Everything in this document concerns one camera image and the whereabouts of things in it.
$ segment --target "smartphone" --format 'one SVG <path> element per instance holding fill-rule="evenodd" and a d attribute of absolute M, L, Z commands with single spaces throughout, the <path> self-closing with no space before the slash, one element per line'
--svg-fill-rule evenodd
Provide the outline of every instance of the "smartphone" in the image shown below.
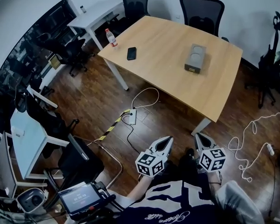
<path fill-rule="evenodd" d="M 128 61 L 136 59 L 136 51 L 137 51 L 137 49 L 135 47 L 130 47 L 127 50 L 127 57 L 126 58 L 127 58 Z"/>

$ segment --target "navy shirt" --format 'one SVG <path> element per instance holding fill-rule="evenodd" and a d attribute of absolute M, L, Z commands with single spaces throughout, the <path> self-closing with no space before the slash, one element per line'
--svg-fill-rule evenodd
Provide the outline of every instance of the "navy shirt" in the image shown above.
<path fill-rule="evenodd" d="M 182 180 L 154 180 L 142 200 L 126 208 L 117 223 L 214 223 L 207 175 L 199 175 L 196 186 Z"/>

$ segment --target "monitor screen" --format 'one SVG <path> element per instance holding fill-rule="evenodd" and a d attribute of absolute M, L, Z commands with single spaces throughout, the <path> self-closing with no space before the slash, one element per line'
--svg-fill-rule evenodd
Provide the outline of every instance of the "monitor screen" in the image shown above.
<path fill-rule="evenodd" d="M 60 195 L 63 204 L 70 213 L 78 211 L 100 200 L 100 196 L 90 184 L 83 185 Z"/>

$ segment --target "electrical outlet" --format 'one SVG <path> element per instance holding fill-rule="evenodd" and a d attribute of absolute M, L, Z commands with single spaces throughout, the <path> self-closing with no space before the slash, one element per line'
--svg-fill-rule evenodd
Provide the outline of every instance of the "electrical outlet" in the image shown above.
<path fill-rule="evenodd" d="M 136 111 L 136 109 L 130 110 L 129 124 L 130 125 L 135 125 L 136 124 L 136 118 L 137 118 L 137 111 Z"/>

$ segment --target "plastic water bottle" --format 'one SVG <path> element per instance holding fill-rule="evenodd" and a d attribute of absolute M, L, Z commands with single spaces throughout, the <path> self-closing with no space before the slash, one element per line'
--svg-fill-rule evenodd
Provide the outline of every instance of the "plastic water bottle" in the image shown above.
<path fill-rule="evenodd" d="M 114 47 L 116 49 L 118 44 L 117 44 L 115 36 L 108 28 L 105 30 L 105 32 L 106 32 L 106 36 L 107 36 L 109 43 L 111 44 L 112 47 Z"/>

